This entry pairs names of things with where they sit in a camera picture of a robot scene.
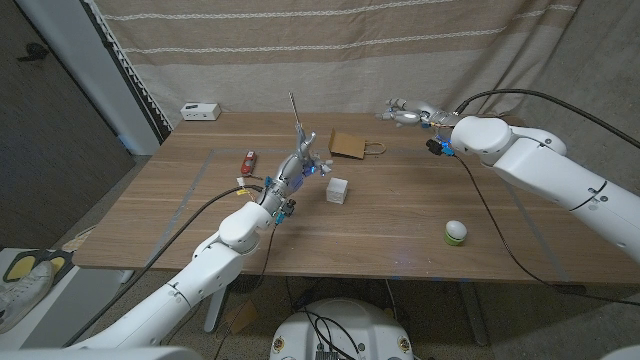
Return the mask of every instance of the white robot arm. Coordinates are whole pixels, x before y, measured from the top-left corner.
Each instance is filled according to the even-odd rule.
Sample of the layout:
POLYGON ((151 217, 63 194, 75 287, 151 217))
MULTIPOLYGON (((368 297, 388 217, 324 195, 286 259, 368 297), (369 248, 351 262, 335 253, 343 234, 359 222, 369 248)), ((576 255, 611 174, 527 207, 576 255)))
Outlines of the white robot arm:
POLYGON ((114 349, 156 345, 207 296, 231 283, 242 270, 244 256, 252 254, 266 229, 291 215, 295 202, 287 198, 296 192, 304 177, 331 171, 332 161, 322 162, 309 154, 316 134, 307 137, 298 122, 296 150, 282 162, 276 176, 267 178, 256 202, 246 203, 229 215, 219 230, 202 242, 191 262, 173 279, 143 300, 101 333, 73 345, 72 349, 114 349))
POLYGON ((557 136, 499 118, 447 113, 422 101, 387 104, 391 108, 379 119, 436 128, 427 141, 431 152, 477 154, 502 179, 569 210, 640 263, 640 198, 566 158, 557 136))

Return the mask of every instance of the striped curtain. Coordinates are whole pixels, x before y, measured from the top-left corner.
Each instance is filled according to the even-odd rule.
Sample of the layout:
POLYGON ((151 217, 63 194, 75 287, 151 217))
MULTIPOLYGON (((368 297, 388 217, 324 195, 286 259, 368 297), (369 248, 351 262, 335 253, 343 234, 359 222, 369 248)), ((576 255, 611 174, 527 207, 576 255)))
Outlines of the striped curtain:
MULTIPOLYGON (((223 111, 376 112, 392 97, 452 110, 528 87, 580 0, 96 0, 175 125, 185 102, 223 111)), ((501 113, 517 96, 468 111, 501 113)))

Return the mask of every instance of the red object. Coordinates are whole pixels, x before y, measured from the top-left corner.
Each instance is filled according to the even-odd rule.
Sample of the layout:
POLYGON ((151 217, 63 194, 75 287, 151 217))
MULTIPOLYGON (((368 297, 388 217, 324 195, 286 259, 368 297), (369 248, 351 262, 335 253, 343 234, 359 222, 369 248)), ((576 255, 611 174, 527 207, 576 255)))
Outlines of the red object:
POLYGON ((247 156, 244 157, 244 161, 242 162, 242 167, 240 168, 240 173, 242 176, 251 176, 253 174, 253 167, 256 164, 256 159, 258 155, 256 155, 255 151, 249 151, 247 156))

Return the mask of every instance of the table leg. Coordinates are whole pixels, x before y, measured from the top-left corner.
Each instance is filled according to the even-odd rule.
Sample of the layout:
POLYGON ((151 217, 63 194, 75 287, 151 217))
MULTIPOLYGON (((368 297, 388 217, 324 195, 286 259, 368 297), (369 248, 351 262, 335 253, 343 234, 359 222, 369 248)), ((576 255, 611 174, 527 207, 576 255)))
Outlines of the table leg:
POLYGON ((222 308, 222 302, 224 300, 224 295, 226 292, 227 287, 225 286, 211 295, 211 303, 209 303, 207 317, 204 320, 205 332, 212 333, 216 328, 218 317, 220 316, 220 309, 222 308))
POLYGON ((467 316, 469 317, 471 331, 473 331, 476 344, 486 346, 489 344, 489 336, 487 335, 487 328, 482 319, 482 310, 480 310, 480 302, 478 301, 476 288, 473 283, 470 282, 458 283, 458 287, 462 294, 462 300, 467 310, 467 316))

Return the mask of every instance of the sneaker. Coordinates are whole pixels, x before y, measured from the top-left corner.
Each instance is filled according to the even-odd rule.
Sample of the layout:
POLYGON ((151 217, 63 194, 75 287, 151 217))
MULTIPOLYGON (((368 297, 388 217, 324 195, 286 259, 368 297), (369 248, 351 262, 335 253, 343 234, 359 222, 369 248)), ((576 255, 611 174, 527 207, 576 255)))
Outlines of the sneaker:
POLYGON ((0 334, 11 330, 42 300, 53 284, 53 264, 43 261, 29 275, 0 292, 0 334))

